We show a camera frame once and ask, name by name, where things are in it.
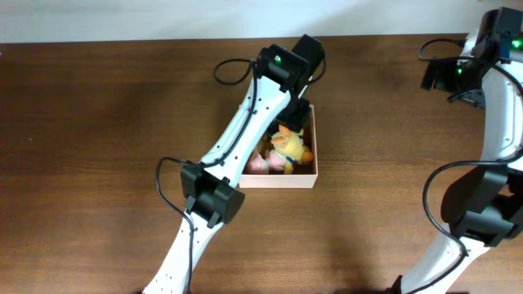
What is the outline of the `white cardboard box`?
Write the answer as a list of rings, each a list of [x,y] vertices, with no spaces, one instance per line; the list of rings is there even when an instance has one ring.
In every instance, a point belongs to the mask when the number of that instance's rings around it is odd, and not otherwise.
[[[268,175],[252,175],[247,170],[240,177],[242,189],[312,189],[318,178],[317,140],[315,130],[315,108],[310,105],[310,117],[304,126],[304,142],[314,155],[312,162],[294,167],[293,174],[271,171]]]

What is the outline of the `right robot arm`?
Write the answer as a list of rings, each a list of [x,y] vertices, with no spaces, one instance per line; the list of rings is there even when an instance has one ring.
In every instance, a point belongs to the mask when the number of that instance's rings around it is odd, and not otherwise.
[[[522,231],[522,13],[487,11],[455,45],[460,56],[418,56],[428,63],[421,87],[485,111],[481,157],[427,178],[422,206],[439,233],[390,293],[445,293],[477,257]]]

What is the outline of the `pink pig toy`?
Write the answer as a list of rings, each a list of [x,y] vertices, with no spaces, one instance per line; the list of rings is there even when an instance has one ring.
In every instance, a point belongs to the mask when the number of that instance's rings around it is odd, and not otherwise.
[[[283,172],[286,162],[286,157],[275,149],[267,150],[264,155],[255,149],[247,162],[246,169],[248,174],[268,175],[270,171]]]

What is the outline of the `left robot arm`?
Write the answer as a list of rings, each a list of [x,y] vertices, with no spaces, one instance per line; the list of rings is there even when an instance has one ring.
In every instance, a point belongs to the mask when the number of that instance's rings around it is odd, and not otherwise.
[[[181,226],[145,293],[191,291],[194,268],[208,243],[245,200],[237,187],[263,136],[281,148],[282,172],[313,158],[302,140],[311,115],[303,95],[324,75],[325,57],[322,43],[305,34],[292,49],[273,44],[245,60],[248,67],[242,78],[250,84],[235,116],[198,162],[178,161],[186,201],[182,208],[167,205],[181,216]]]

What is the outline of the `yellow plush duck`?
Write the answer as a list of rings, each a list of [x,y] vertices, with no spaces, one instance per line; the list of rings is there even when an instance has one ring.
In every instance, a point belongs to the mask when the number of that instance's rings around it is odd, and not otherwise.
[[[279,125],[279,130],[271,137],[270,143],[273,149],[266,152],[266,161],[272,171],[290,175],[296,165],[308,164],[314,160],[314,154],[304,144],[303,131],[295,132]]]

